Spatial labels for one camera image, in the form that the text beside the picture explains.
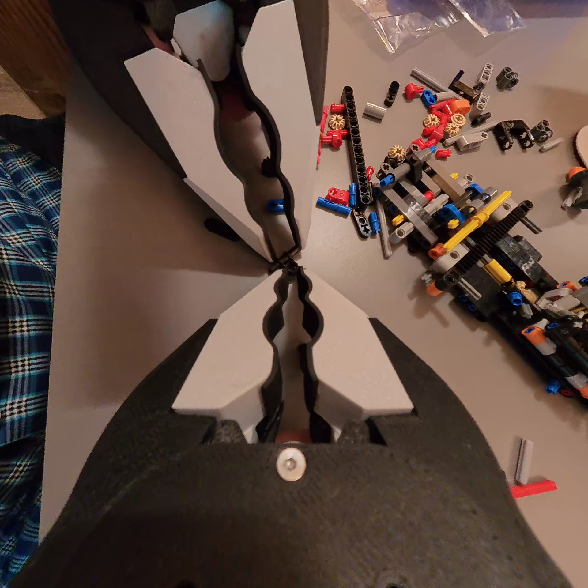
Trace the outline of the blue plaid shirt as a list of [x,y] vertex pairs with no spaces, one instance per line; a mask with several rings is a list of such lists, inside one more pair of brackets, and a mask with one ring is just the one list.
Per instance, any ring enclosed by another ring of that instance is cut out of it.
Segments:
[[38,544],[61,182],[1,137],[1,587]]

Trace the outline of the short red lego axle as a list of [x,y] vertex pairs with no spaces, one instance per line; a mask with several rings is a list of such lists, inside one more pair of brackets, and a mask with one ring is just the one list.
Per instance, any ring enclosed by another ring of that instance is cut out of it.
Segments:
[[326,126],[328,114],[329,114],[329,107],[328,107],[328,105],[324,105],[323,111],[322,111],[322,117],[321,117],[321,120],[320,120],[319,143],[318,143],[318,157],[317,157],[317,163],[316,163],[317,169],[318,169],[318,167],[320,165],[320,156],[321,156],[321,149],[322,149],[322,137],[323,137],[323,134],[324,134],[324,131],[325,131],[325,126]]

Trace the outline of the pile of lego pieces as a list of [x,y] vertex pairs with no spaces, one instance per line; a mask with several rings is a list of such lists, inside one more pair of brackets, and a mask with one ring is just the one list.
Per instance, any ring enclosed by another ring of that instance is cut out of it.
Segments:
[[510,150],[515,143],[523,151],[537,146],[540,153],[551,151],[562,144],[564,139],[553,137],[553,129],[547,120],[533,127],[522,119],[492,120],[486,88],[493,76],[493,69],[491,63],[486,63],[474,85],[463,83],[464,71],[460,70],[449,86],[444,86],[424,71],[414,68],[411,76],[424,85],[411,82],[403,93],[407,101],[420,99],[425,106],[427,113],[422,121],[423,128],[408,148],[398,145],[391,147],[384,162],[396,166],[406,161],[410,151],[427,149],[435,153],[438,159],[448,159],[452,155],[452,147],[460,152],[475,151],[490,136],[494,137],[503,152]]

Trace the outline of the dark grey lego gear assembly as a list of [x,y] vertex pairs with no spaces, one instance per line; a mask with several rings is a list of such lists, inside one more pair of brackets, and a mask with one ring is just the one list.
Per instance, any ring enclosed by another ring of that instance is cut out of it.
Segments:
[[571,208],[587,210],[587,168],[573,167],[566,175],[567,196],[561,204],[562,210]]

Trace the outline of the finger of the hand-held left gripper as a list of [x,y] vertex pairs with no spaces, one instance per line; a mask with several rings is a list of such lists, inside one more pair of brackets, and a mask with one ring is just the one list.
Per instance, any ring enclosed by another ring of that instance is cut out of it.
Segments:
[[247,245],[271,261],[263,230],[246,207],[243,182],[219,150],[215,102],[202,72],[158,48],[124,65],[186,174],[185,182]]
[[237,55],[268,138],[262,174],[281,184],[294,251],[305,248],[312,219],[328,42],[327,1],[260,1]]

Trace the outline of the long black lego beam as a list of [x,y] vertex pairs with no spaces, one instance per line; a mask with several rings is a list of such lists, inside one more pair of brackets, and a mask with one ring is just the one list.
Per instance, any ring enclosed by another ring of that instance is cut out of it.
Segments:
[[352,183],[356,185],[356,205],[352,207],[353,220],[357,232],[362,239],[371,237],[371,225],[369,213],[366,212],[373,203],[371,184],[367,178],[367,165],[364,158],[364,150],[359,129],[359,120],[356,110],[355,97],[351,86],[344,86],[341,103],[345,107],[345,130],[348,131],[347,147],[350,163]]

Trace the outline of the long red lego axle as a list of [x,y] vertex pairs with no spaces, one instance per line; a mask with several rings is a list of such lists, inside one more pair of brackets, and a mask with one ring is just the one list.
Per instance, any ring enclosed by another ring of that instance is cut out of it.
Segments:
[[558,490],[558,485],[552,480],[535,481],[526,484],[515,484],[510,488],[511,496],[514,499],[538,496]]

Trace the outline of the clear plastic bag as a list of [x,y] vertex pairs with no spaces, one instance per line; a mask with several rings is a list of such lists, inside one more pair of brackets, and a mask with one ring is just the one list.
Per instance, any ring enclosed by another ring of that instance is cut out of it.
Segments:
[[386,51],[396,53],[444,31],[459,21],[468,22],[487,38],[517,31],[525,21],[509,1],[353,1],[377,32]]

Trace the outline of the light grey lego axle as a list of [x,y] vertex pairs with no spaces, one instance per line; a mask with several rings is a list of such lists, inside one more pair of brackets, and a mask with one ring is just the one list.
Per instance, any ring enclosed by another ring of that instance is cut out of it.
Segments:
[[533,458],[534,443],[527,439],[521,439],[518,447],[518,457],[514,472],[514,481],[523,486],[529,482],[530,468]]

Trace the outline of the small black lego connector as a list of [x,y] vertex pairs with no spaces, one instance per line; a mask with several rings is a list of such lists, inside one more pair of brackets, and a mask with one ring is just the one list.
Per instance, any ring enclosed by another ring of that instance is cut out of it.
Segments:
[[293,247],[286,251],[279,258],[270,263],[268,268],[268,275],[283,270],[287,271],[289,275],[295,274],[298,268],[296,259],[300,252],[301,250],[299,247]]

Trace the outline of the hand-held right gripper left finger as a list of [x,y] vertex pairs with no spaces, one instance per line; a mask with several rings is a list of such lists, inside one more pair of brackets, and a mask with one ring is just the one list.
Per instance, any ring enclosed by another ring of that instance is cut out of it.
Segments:
[[275,438],[283,411],[275,338],[288,295],[289,278],[277,271],[219,316],[173,402],[176,413],[235,421],[249,443]]

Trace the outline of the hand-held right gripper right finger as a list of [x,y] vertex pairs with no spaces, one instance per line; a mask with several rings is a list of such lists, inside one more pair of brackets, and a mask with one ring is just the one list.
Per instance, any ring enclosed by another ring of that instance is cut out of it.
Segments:
[[348,421],[407,415],[414,405],[370,318],[311,270],[299,267],[299,346],[309,429],[314,443],[337,440]]

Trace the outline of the partly built lego vehicle chassis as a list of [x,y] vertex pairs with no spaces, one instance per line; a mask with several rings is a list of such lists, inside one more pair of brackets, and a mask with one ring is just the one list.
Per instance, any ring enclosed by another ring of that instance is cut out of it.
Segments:
[[587,277],[557,282],[519,225],[534,233],[533,203],[482,189],[468,176],[444,175],[435,148],[391,148],[368,172],[380,221],[392,245],[406,242],[429,267],[429,296],[450,293],[476,320],[492,326],[545,381],[547,393],[587,404]]

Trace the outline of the long blue lego pin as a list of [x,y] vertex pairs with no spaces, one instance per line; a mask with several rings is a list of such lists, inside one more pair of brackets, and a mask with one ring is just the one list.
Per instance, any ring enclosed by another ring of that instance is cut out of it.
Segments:
[[343,215],[344,217],[348,217],[352,211],[351,207],[349,206],[330,201],[323,197],[317,198],[316,205],[322,209],[330,210],[336,214]]

